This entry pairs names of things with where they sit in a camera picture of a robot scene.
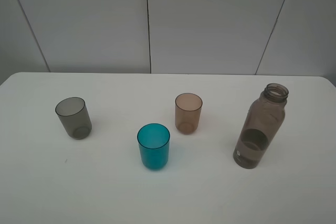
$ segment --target white wall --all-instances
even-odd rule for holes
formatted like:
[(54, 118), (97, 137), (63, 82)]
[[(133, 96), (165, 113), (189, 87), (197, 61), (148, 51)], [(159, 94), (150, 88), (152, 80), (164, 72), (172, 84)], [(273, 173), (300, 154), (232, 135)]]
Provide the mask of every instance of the white wall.
[(255, 74), (284, 0), (149, 0), (153, 73)]
[(258, 74), (324, 76), (336, 84), (336, 0), (286, 0)]
[(20, 0), (51, 71), (150, 72), (146, 0)]
[(17, 0), (0, 0), (0, 84), (17, 72), (46, 71)]

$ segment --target smoky gray cup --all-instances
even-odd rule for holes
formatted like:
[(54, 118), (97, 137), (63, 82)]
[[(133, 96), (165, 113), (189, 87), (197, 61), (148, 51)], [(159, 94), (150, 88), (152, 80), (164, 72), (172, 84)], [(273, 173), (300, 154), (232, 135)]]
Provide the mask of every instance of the smoky gray cup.
[(55, 108), (64, 129), (74, 139), (87, 137), (92, 129), (85, 101), (79, 97), (70, 97), (59, 102)]

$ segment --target bottle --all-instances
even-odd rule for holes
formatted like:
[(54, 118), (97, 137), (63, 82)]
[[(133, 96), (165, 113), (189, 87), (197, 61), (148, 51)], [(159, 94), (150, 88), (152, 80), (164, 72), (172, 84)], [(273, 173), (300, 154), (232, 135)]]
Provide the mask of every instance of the bottle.
[(286, 87), (271, 83), (252, 103), (233, 153), (238, 165), (253, 169), (259, 164), (285, 119), (287, 97)]

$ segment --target panel seam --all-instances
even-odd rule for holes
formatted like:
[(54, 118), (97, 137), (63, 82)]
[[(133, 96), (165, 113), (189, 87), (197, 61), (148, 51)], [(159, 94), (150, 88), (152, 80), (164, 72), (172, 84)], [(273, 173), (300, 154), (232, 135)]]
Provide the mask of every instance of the panel seam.
[(269, 37), (268, 37), (268, 40), (267, 40), (266, 46), (265, 46), (265, 48), (264, 48), (264, 51), (263, 51), (263, 53), (262, 53), (262, 55), (261, 55), (261, 59), (260, 59), (260, 61), (259, 61), (259, 64), (258, 64), (257, 70), (256, 70), (256, 72), (255, 72), (255, 74), (254, 74), (254, 75), (256, 75), (256, 74), (257, 74), (257, 72), (258, 72), (258, 70), (259, 70), (259, 67), (260, 67), (261, 61), (263, 60), (263, 57), (264, 57), (264, 55), (265, 55), (265, 52), (266, 52), (266, 49), (267, 49), (268, 43), (269, 43), (269, 41), (270, 41), (270, 39), (271, 39), (271, 36), (272, 36), (272, 34), (273, 34), (274, 30), (275, 30), (275, 26), (277, 25), (278, 18), (279, 18), (279, 15), (280, 15), (280, 13), (281, 13), (281, 10), (282, 10), (282, 8), (283, 8), (283, 6), (284, 6), (284, 3), (285, 3), (285, 1), (286, 1), (286, 0), (283, 0), (283, 1), (282, 1), (282, 5), (281, 5), (281, 7), (280, 7), (280, 10), (279, 10), (278, 16), (277, 16), (277, 18), (276, 18), (276, 20), (275, 20), (275, 22), (274, 22), (274, 25), (273, 25), (272, 31), (271, 31), (271, 33), (270, 33), (270, 35), (269, 35)]
[(42, 52), (42, 50), (41, 50), (41, 47), (40, 47), (40, 45), (39, 45), (39, 43), (38, 43), (38, 41), (37, 41), (37, 38), (36, 38), (36, 36), (35, 36), (35, 33), (34, 33), (32, 27), (31, 27), (31, 25), (30, 25), (30, 22), (29, 22), (28, 18), (27, 18), (27, 15), (26, 15), (26, 13), (25, 13), (25, 10), (23, 9), (20, 0), (16, 0), (16, 1), (18, 2), (19, 7), (20, 7), (20, 9), (21, 9), (21, 11), (22, 11), (22, 13), (23, 13), (23, 15), (24, 15), (24, 17), (25, 17), (25, 20), (26, 20), (26, 22), (27, 22), (27, 24), (28, 24), (29, 30), (30, 30), (30, 32), (31, 32), (31, 34), (32, 34), (32, 36), (33, 36), (33, 38), (34, 38), (34, 41), (35, 41), (35, 43), (36, 43), (36, 45), (37, 45), (37, 47), (38, 47), (38, 50), (40, 51), (40, 54), (41, 54), (41, 56), (42, 56), (42, 58), (43, 58), (43, 61), (44, 61), (45, 65), (46, 65), (46, 68), (47, 68), (47, 70), (48, 70), (49, 72), (51, 72), (51, 71), (50, 71), (50, 68), (49, 68), (49, 65), (48, 65), (48, 63), (47, 63), (47, 61), (46, 61), (46, 58), (44, 57), (44, 54), (43, 54), (43, 52)]
[(150, 73), (152, 73), (152, 57), (151, 57), (151, 35), (150, 35), (150, 25), (149, 25), (149, 8), (148, 8), (148, 0), (147, 2), (147, 27), (148, 27), (148, 49), (149, 49), (149, 68)]

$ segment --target brown cup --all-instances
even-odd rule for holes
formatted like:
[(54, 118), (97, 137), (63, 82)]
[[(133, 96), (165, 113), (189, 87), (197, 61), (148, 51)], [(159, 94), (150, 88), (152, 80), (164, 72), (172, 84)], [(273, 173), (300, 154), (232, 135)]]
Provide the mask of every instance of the brown cup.
[(175, 99), (175, 126), (183, 134), (196, 131), (203, 101), (191, 93), (180, 94)]

